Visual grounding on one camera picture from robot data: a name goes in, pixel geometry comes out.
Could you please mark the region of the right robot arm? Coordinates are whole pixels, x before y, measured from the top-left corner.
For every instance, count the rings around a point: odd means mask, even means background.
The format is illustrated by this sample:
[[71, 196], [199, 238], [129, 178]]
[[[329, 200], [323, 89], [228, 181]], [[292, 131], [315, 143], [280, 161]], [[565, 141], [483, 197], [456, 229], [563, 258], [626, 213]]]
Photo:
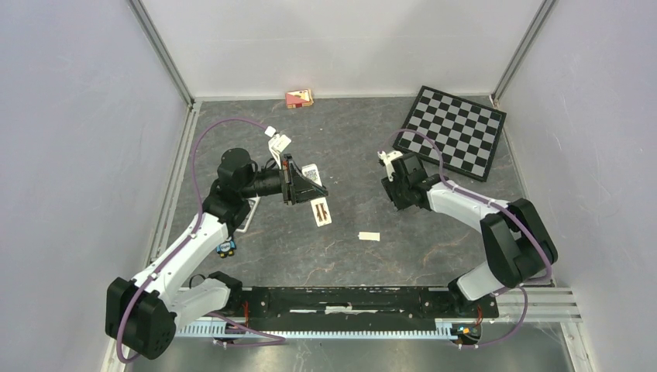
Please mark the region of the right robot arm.
[[536, 274], [550, 274], [557, 249], [535, 206], [525, 198], [500, 201], [479, 195], [436, 174], [429, 176], [412, 153], [380, 151], [382, 185], [394, 206], [416, 206], [447, 215], [478, 232], [485, 261], [448, 285], [449, 310], [474, 311], [486, 295], [517, 288]]

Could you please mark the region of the slim white remote control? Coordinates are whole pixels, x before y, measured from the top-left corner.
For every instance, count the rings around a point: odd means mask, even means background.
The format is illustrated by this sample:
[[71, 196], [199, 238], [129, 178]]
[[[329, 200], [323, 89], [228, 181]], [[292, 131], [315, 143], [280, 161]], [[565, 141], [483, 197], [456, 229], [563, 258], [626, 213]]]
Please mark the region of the slim white remote control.
[[[309, 178], [320, 186], [323, 185], [316, 164], [303, 166], [301, 170], [305, 177]], [[326, 226], [332, 223], [332, 217], [327, 205], [326, 197], [320, 197], [311, 200], [311, 207], [317, 227]]]

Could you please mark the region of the white battery cover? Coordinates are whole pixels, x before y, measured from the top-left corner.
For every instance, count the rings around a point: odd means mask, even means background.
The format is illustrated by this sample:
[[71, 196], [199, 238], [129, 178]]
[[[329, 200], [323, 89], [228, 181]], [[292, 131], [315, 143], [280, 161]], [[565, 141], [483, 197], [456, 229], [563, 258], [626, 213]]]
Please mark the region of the white battery cover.
[[374, 241], [380, 242], [380, 233], [379, 232], [364, 232], [361, 231], [358, 233], [358, 239], [363, 241]]

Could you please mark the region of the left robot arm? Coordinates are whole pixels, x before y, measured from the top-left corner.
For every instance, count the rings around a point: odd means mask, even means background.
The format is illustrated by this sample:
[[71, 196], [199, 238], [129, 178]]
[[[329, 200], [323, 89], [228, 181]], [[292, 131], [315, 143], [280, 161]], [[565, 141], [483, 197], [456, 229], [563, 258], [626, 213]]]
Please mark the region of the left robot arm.
[[250, 198], [281, 195], [285, 204], [295, 205], [329, 194], [303, 175], [288, 153], [278, 168], [257, 169], [248, 151], [230, 149], [223, 153], [217, 174], [186, 232], [133, 278], [117, 277], [108, 286], [105, 333], [116, 340], [121, 362], [131, 361], [123, 347], [154, 360], [178, 329], [214, 310], [230, 316], [242, 309], [243, 294], [216, 278], [184, 294], [178, 291], [211, 251], [233, 237], [251, 210]]

